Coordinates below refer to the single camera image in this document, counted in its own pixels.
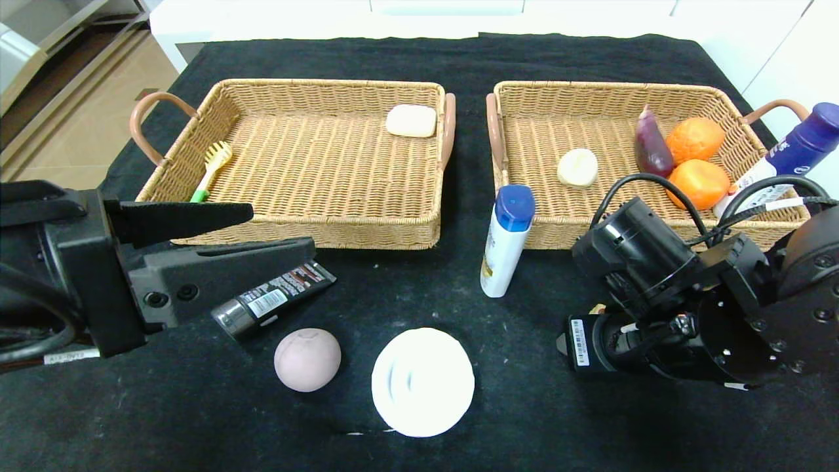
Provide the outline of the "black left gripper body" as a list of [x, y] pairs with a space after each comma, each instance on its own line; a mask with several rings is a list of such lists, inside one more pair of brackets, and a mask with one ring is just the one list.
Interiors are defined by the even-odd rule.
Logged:
[[147, 344], [120, 245], [96, 190], [2, 189], [2, 357], [41, 359], [72, 344], [105, 357]]

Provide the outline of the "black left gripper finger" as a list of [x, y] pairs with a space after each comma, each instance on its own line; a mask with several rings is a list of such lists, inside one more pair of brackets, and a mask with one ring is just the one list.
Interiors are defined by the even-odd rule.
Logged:
[[246, 223], [254, 217], [248, 203], [189, 203], [189, 201], [106, 201], [110, 238], [105, 246], [136, 248], [165, 240], [192, 238]]
[[145, 325], [155, 334], [207, 315], [316, 253], [312, 238], [184, 246], [142, 255], [128, 277]]

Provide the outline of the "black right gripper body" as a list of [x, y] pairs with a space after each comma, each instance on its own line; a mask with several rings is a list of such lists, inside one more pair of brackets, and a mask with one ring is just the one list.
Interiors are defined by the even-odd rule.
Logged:
[[575, 372], [617, 372], [606, 349], [605, 314], [571, 316], [566, 323], [566, 356]]

